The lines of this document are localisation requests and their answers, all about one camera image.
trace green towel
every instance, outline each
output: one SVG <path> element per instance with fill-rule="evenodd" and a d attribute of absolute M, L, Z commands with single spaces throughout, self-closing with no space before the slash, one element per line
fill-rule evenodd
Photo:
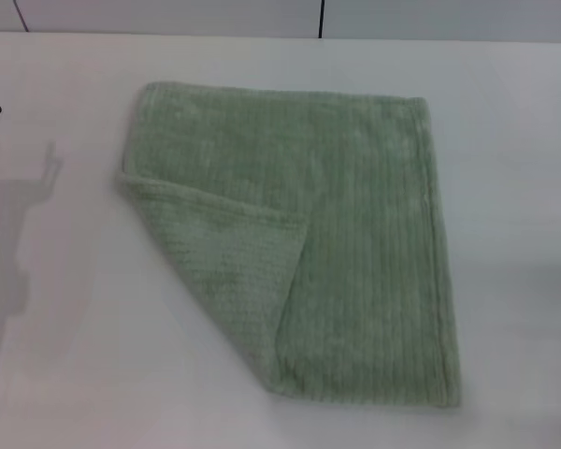
<path fill-rule="evenodd" d="M 121 178 L 270 391 L 459 402 L 423 99 L 151 84 Z"/>

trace fabric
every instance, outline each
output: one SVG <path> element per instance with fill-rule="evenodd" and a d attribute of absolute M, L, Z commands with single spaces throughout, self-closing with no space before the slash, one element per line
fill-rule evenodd
<path fill-rule="evenodd" d="M 151 84 L 121 179 L 272 392 L 459 402 L 423 99 Z"/>

